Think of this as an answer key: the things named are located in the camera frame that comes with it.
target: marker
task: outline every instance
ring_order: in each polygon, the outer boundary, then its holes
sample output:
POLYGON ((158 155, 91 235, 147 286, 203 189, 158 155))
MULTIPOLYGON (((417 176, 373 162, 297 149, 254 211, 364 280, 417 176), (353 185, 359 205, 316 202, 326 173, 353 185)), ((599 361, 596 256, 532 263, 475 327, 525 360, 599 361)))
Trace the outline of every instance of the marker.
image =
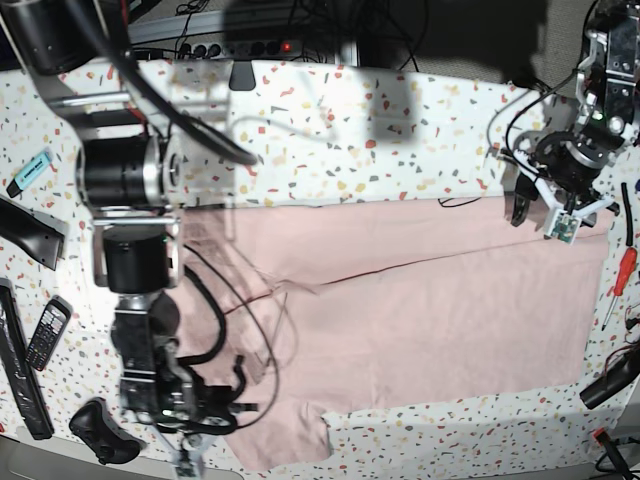
POLYGON ((36 178, 40 176, 45 169, 51 165, 51 150, 45 148, 38 155, 33 157, 25 167, 20 170, 20 173, 14 177, 9 186, 7 187, 7 194, 10 198, 20 195, 36 178))

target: terrazzo table surface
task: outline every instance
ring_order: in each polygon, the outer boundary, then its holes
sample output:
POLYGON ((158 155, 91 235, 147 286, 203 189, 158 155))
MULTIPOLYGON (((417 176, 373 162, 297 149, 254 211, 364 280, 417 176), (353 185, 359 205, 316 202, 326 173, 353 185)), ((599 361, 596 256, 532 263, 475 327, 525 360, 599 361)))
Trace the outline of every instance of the terrazzo table surface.
MULTIPOLYGON (((185 184, 171 196, 190 205, 272 207, 503 195, 506 165, 492 152, 504 145, 506 125, 515 112, 537 95, 429 74, 279 62, 254 62, 256 88, 231 92, 230 69, 222 62, 143 65, 145 75, 174 104, 226 130, 260 157, 254 167, 238 167, 177 143, 173 148, 182 148, 185 157, 185 184)), ((81 94, 120 88, 117 73, 101 63, 62 78, 81 94)), ((91 218, 74 180, 79 141, 21 72, 0 74, 0 108, 2 186, 48 146, 55 156, 51 169, 16 201, 68 227, 64 259, 56 272, 0 239, 0 276, 13 282, 27 338, 51 296, 62 296, 75 310, 47 370, 38 374, 55 435, 75 441, 67 428, 69 419, 88 399, 102 396, 116 419, 149 444, 142 455, 167 460, 168 454, 145 428, 123 423, 118 413, 120 360, 108 335, 115 297, 93 285, 91 218)), ((522 130, 560 128, 570 111, 564 99, 549 99, 519 121, 514 139, 522 130)), ((114 130, 104 129, 99 135, 134 135, 140 127, 114 130)), ((603 171, 596 186, 620 201, 620 182, 635 185, 638 165, 637 151, 625 152, 614 168, 603 171)), ((640 211, 636 195, 632 201, 640 211)), ((576 384, 346 416, 328 414, 334 455, 320 464, 243 472, 224 440, 209 450, 207 464, 238 471, 247 479, 425 479, 519 473, 588 461, 590 433, 613 427, 630 394, 627 389, 594 412, 578 397, 602 370, 607 355, 623 345, 624 310, 616 313, 604 333, 598 324, 624 253, 624 226, 620 217, 610 232, 610 256, 586 346, 584 374, 576 384)), ((636 279, 634 275, 625 290, 621 308, 640 298, 636 279)), ((4 373, 0 423, 10 437, 22 425, 4 373)))

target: red screwdriver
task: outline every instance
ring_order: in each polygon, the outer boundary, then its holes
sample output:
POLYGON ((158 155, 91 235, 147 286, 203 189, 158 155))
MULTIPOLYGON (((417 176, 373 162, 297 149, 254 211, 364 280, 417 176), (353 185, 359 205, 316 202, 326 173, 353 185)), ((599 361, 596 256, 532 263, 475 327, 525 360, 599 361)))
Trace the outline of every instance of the red screwdriver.
POLYGON ((620 272, 618 272, 618 279, 616 280, 616 287, 613 289, 613 300, 611 301, 611 306, 609 307, 609 311, 607 312, 607 316, 602 323, 602 331, 607 328, 609 324, 609 320, 611 319, 611 315, 613 314, 613 310, 616 308, 616 304, 618 303, 618 298, 622 296, 624 292, 624 287, 627 286, 627 282, 629 281, 629 277, 636 269, 636 262, 638 260, 638 252, 635 248, 629 247, 627 251, 624 252, 624 257, 622 257, 622 261, 620 262, 620 272))

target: pink cloth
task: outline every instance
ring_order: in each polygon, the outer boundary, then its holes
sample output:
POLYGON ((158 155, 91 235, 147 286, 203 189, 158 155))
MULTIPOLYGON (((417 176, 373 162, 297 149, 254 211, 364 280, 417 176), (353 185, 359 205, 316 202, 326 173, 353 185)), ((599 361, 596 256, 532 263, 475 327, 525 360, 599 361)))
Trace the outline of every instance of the pink cloth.
MULTIPOLYGON (((579 378, 610 217, 568 246, 543 240, 533 222, 511 227, 504 201, 187 213, 187 242, 252 299, 281 365, 272 412, 227 438, 246 468, 326 459, 328 411, 579 378)), ((241 401, 265 405, 273 372, 265 373, 257 329, 206 267, 187 263, 229 312, 228 345, 197 371, 228 382, 243 354, 259 384, 241 401)), ((188 281, 171 294, 182 316, 180 354, 202 353, 217 335, 213 316, 188 281)))

